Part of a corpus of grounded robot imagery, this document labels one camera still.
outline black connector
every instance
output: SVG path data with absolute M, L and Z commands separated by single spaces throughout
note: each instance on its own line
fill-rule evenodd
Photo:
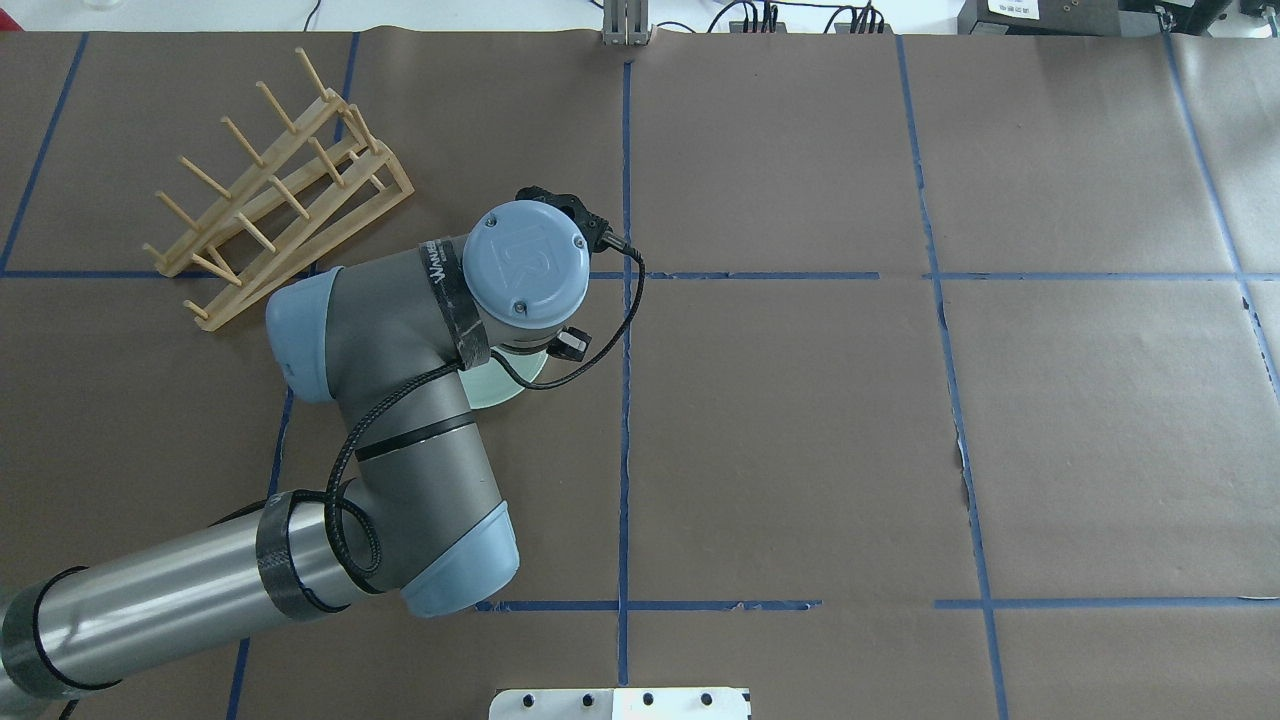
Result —
M 547 343 L 547 355 L 568 360 L 570 363 L 581 363 L 586 359 L 586 348 L 590 345 L 591 336 L 577 328 L 564 328 L 556 333 L 556 337 Z
M 573 220 L 577 229 L 586 240 L 586 247 L 591 252 L 604 252 L 607 247 L 614 246 L 605 236 L 613 236 L 609 222 L 586 209 L 576 195 L 556 195 L 538 186 L 530 186 L 516 193 L 516 200 L 535 200 L 559 209 Z

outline sticker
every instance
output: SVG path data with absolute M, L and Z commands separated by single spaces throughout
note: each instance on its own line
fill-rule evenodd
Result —
M 1006 32 L 1009 32 L 1009 26 L 977 23 L 973 26 L 973 32 L 970 35 L 1005 35 Z
M 987 9 L 1010 18 L 1039 19 L 1039 0 L 987 0 Z

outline blue tape line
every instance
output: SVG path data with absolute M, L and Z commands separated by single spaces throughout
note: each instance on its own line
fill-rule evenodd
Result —
M 27 214 L 27 204 L 31 202 L 31 195 L 36 191 L 36 179 L 40 177 L 40 168 L 45 164 L 45 155 L 49 154 L 49 145 L 54 140 L 54 129 L 58 128 L 58 120 L 63 117 L 63 108 L 67 106 L 67 96 L 72 92 L 72 83 L 76 82 L 76 72 L 79 69 L 81 58 L 84 56 L 84 45 L 88 44 L 88 33 L 81 33 L 79 45 L 76 46 L 76 55 L 72 56 L 72 64 L 67 69 L 67 79 L 63 81 L 63 92 L 58 96 L 58 104 L 54 105 L 54 114 L 49 118 L 49 127 L 45 128 L 45 138 L 40 141 L 40 151 L 36 152 L 36 163 L 31 167 L 31 176 L 27 177 L 27 187 L 22 191 L 22 199 L 18 200 L 18 211 L 13 217 L 13 224 L 9 225 L 9 236 L 5 238 L 4 250 L 0 250 L 0 277 L 5 275 L 5 269 L 9 266 L 9 256 L 13 255 L 13 246 L 18 241 L 18 231 L 22 228 L 22 218 Z
M 622 236 L 631 245 L 631 61 L 622 64 Z M 622 307 L 631 306 L 631 258 L 622 263 Z M 631 582 L 631 328 L 622 334 L 622 424 L 618 461 L 618 687 L 631 682 L 630 670 L 630 582 Z
M 239 712 L 239 694 L 244 689 L 244 666 L 248 665 L 248 638 L 241 641 L 236 651 L 236 671 L 232 673 L 232 692 L 227 700 L 227 720 L 236 720 Z
M 641 612 L 808 612 L 822 607 L 820 600 L 632 600 L 631 610 Z
M 351 33 L 351 49 L 347 50 L 347 74 L 342 78 L 342 99 L 351 101 L 351 81 L 356 76 L 356 51 L 360 50 L 360 33 Z M 342 132 L 346 126 L 342 118 L 338 118 L 337 127 L 333 128 L 333 141 L 338 142 L 342 140 Z
M 59 279 L 59 281 L 168 281 L 173 279 L 155 270 L 9 270 L 6 278 Z M 212 279 L 215 275 L 205 270 L 183 270 L 174 278 Z
M 1132 607 L 1267 607 L 1280 609 L 1276 598 L 1249 597 L 1047 597 L 992 600 L 995 610 L 1089 610 Z M 982 610 L 980 600 L 936 600 L 934 610 Z
M 648 273 L 652 281 L 878 281 L 879 273 Z
M 508 600 L 477 602 L 479 612 L 614 612 L 616 600 Z M 637 612 L 806 612 L 822 607 L 820 600 L 630 600 L 628 611 Z
M 508 600 L 477 602 L 480 612 L 617 612 L 616 600 Z
M 932 273 L 922 275 L 933 279 Z M 940 273 L 943 281 L 1156 281 L 1217 282 L 1235 281 L 1231 273 Z
M 1253 337 L 1258 342 L 1258 351 L 1262 354 L 1262 364 L 1266 366 L 1267 375 L 1271 380 L 1271 393 L 1280 402 L 1280 374 L 1276 374 L 1275 355 L 1271 354 L 1271 346 L 1267 343 L 1266 331 L 1262 329 L 1262 319 L 1258 318 L 1258 306 L 1253 302 L 1253 293 L 1249 292 L 1249 283 L 1244 279 L 1244 268 L 1240 265 L 1240 254 L 1235 249 L 1235 236 L 1231 234 L 1231 228 L 1226 223 L 1226 213 L 1222 211 L 1222 200 L 1217 193 L 1217 184 L 1213 182 L 1213 176 L 1208 172 L 1208 163 L 1204 160 L 1204 147 L 1201 145 L 1199 132 L 1196 131 L 1196 123 L 1192 120 L 1192 110 L 1187 104 L 1187 94 L 1183 90 L 1183 74 L 1178 69 L 1178 58 L 1174 54 L 1174 41 L 1166 33 L 1165 38 L 1165 56 L 1169 59 L 1169 72 L 1174 78 L 1174 95 L 1178 97 L 1178 110 L 1183 115 L 1183 123 L 1187 124 L 1187 133 L 1192 138 L 1192 146 L 1196 149 L 1196 164 L 1199 165 L 1201 178 L 1204 181 L 1204 187 L 1208 190 L 1210 204 L 1213 208 L 1213 217 L 1217 220 L 1219 231 L 1222 233 L 1222 242 L 1226 245 L 1226 255 L 1231 260 L 1231 270 L 1235 273 L 1236 281 L 1240 286 L 1240 297 L 1248 305 L 1249 322 L 1253 325 Z
M 960 386 L 956 382 L 955 356 L 951 351 L 951 331 L 947 327 L 946 304 L 942 296 L 942 279 L 938 268 L 937 245 L 933 238 L 933 220 L 924 199 L 924 163 L 920 159 L 920 137 L 915 127 L 915 106 L 911 102 L 911 81 L 906 68 L 906 46 L 902 36 L 893 36 L 897 45 L 897 68 L 902 79 L 902 104 L 906 108 L 906 132 L 911 140 L 911 160 L 915 169 L 915 188 L 920 201 L 920 222 L 924 224 L 925 247 L 929 255 L 931 283 L 933 301 L 938 314 L 938 332 L 942 337 L 942 354 L 947 369 L 947 393 L 951 396 L 951 418 L 955 421 L 956 442 L 960 446 L 960 466 L 965 491 L 969 493 L 969 534 L 973 539 L 973 559 L 978 569 L 978 591 L 983 602 L 983 623 L 987 629 L 987 655 L 991 659 L 991 678 L 996 692 L 996 710 L 1000 720 L 1009 720 L 1009 702 L 1005 693 L 1005 671 L 1000 660 L 1000 641 L 996 637 L 996 614 L 991 609 L 991 580 L 987 577 L 987 553 L 982 544 L 982 523 L 978 516 L 978 493 L 973 483 L 973 468 L 969 462 L 969 441 L 964 428 L 964 411 L 960 407 Z
M 289 419 L 293 416 L 293 388 L 284 388 L 284 409 L 280 411 L 280 428 L 275 430 L 275 454 L 271 456 L 271 479 L 266 483 L 266 497 L 280 489 L 280 470 L 284 468 L 284 439 L 289 434 Z

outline black cable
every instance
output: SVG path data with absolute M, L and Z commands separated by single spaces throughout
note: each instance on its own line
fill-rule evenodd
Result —
M 791 5 L 792 8 L 823 8 L 827 10 L 835 10 L 844 8 L 844 5 L 832 5 L 829 3 L 791 3 L 790 0 L 772 0 L 774 5 Z
M 311 8 L 310 13 L 307 13 L 307 22 L 302 23 L 302 32 L 307 31 L 307 27 L 311 24 L 311 18 L 314 18 L 315 14 L 316 14 L 316 10 L 320 9 L 320 3 L 324 3 L 324 0 L 316 0 L 315 6 Z
M 849 19 L 849 27 L 850 31 L 852 31 L 854 24 L 858 23 L 858 8 L 854 8 L 852 5 L 841 5 L 835 13 L 831 14 L 831 19 L 827 20 L 827 27 L 822 28 L 823 35 L 831 32 L 831 26 L 836 24 L 836 18 L 838 18 L 840 13 L 844 13 L 845 10 L 849 10 L 849 14 L 851 15 Z
M 759 10 L 756 9 L 755 3 L 751 3 L 750 0 L 733 0 L 728 5 L 724 5 L 723 8 L 721 8 L 721 12 L 716 13 L 716 17 L 712 18 L 712 24 L 707 26 L 707 32 L 712 32 L 713 29 L 716 29 L 716 23 L 718 23 L 719 19 L 724 17 L 724 13 L 727 13 L 730 10 L 730 8 L 732 8 L 733 5 L 746 5 L 746 8 L 751 9 L 750 17 L 755 18 L 755 19 L 759 19 L 759 15 L 756 14 L 756 13 L 759 13 Z M 744 32 L 746 31 L 746 23 L 748 23 L 746 8 L 742 9 L 742 31 Z
M 361 529 L 365 530 L 365 536 L 369 539 L 369 565 L 361 566 L 351 556 L 351 547 L 347 546 L 347 533 L 342 527 L 342 514 L 343 497 L 342 493 L 346 487 L 342 484 L 342 475 L 347 471 L 347 464 L 351 462 L 351 457 L 356 454 L 356 445 L 360 443 L 360 438 L 384 413 L 392 409 L 397 402 L 408 397 L 415 389 L 438 380 L 456 370 L 462 369 L 462 363 L 460 360 L 453 360 L 445 363 L 434 370 L 422 373 L 411 378 L 408 382 L 402 384 L 396 392 L 392 392 L 387 397 L 378 401 L 369 409 L 365 415 L 352 425 L 351 432 L 347 433 L 347 439 L 343 441 L 342 448 L 338 451 L 338 457 L 333 461 L 333 469 L 329 471 L 329 482 L 325 484 L 324 489 L 324 530 L 325 537 L 329 538 L 329 547 L 333 550 L 334 557 L 338 564 L 342 565 L 343 570 L 356 580 L 361 589 L 371 592 L 367 583 L 364 580 L 372 577 L 378 571 L 379 565 L 383 561 L 381 546 L 378 542 L 378 533 L 374 530 L 372 523 L 361 521 Z M 360 514 L 356 515 L 357 521 L 361 519 Z
M 658 23 L 658 24 L 655 24 L 653 27 L 666 27 L 666 26 L 682 27 L 682 28 L 685 28 L 685 29 L 687 29 L 689 32 L 692 32 L 692 33 L 698 32 L 696 29 L 686 26 L 685 23 L 677 23 L 676 20 L 664 20 L 664 22 L 660 22 L 660 23 Z
M 293 491 L 293 495 L 300 501 L 302 501 L 302 502 L 311 502 L 311 501 L 319 502 L 319 501 L 324 500 L 324 493 L 323 492 L 316 492 L 316 491 L 311 491 L 311 489 L 296 489 L 296 491 Z M 366 524 L 371 524 L 371 520 L 369 519 L 369 514 L 366 514 L 365 510 L 362 507 L 360 507 L 358 505 L 356 505 L 355 502 L 352 502 L 352 501 L 349 501 L 349 500 L 347 500 L 344 497 L 344 498 L 342 498 L 340 505 L 342 505 L 343 510 L 346 510 L 347 512 L 351 512 L 352 515 L 356 516 L 356 520 L 361 524 L 361 527 L 364 527 Z M 230 512 L 228 515 L 224 515 L 224 516 L 219 518 L 218 520 L 214 520 L 209 527 L 212 528 L 212 527 L 216 527 L 216 525 L 221 525 L 223 523 L 229 523 L 229 521 L 232 521 L 232 520 L 234 520 L 237 518 L 243 518 L 246 515 L 251 515 L 253 512 L 257 512 L 259 510 L 261 510 L 265 506 L 266 506 L 266 500 L 259 500 L 256 502 L 251 502 L 251 503 L 246 505 L 244 507 L 241 507 L 239 510 L 236 510 L 234 512 Z
M 492 351 L 490 357 L 493 357 L 494 360 L 498 361 L 499 365 L 502 365 L 502 369 L 506 370 L 508 375 L 511 375 L 511 379 L 516 384 L 518 384 L 525 389 L 554 389 L 562 387 L 570 383 L 571 380 L 576 379 L 577 377 L 580 377 L 582 373 L 590 370 L 593 365 L 595 365 L 596 363 L 600 361 L 602 357 L 608 355 L 609 351 L 613 350 L 613 346 L 617 345 L 620 340 L 622 340 L 622 334 L 626 333 L 627 328 L 631 327 L 631 320 L 635 319 L 636 311 L 640 309 L 640 297 L 644 295 L 645 270 L 644 270 L 644 258 L 640 256 L 640 252 L 635 247 L 628 246 L 626 250 L 620 252 L 625 254 L 626 256 L 636 261 L 636 270 L 639 272 L 640 279 L 636 281 L 635 297 L 631 299 L 631 307 L 627 309 L 627 316 L 623 318 L 622 324 L 618 325 L 618 332 L 613 333 L 613 337 L 609 338 L 609 342 L 604 343 L 604 347 L 602 347 L 600 351 L 596 352 L 594 357 L 584 363 L 581 368 L 573 370 L 572 373 L 564 375 L 563 378 L 559 378 L 558 380 L 552 380 L 548 383 L 535 383 L 526 380 L 520 375 L 520 373 L 516 372 L 515 368 L 511 366 L 511 363 L 507 361 L 507 359 L 503 357 L 502 354 L 499 354 L 497 350 Z

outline plate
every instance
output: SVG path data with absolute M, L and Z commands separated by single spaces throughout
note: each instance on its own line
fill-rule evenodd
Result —
M 511 366 L 526 380 L 536 378 L 538 373 L 541 373 L 543 366 L 547 365 L 547 352 L 535 355 L 512 355 L 502 350 L 498 352 L 502 352 L 502 356 L 511 361 Z M 462 378 L 462 389 L 466 391 L 472 410 L 500 405 L 525 389 L 517 386 L 495 360 L 463 370 L 458 373 L 458 377 Z

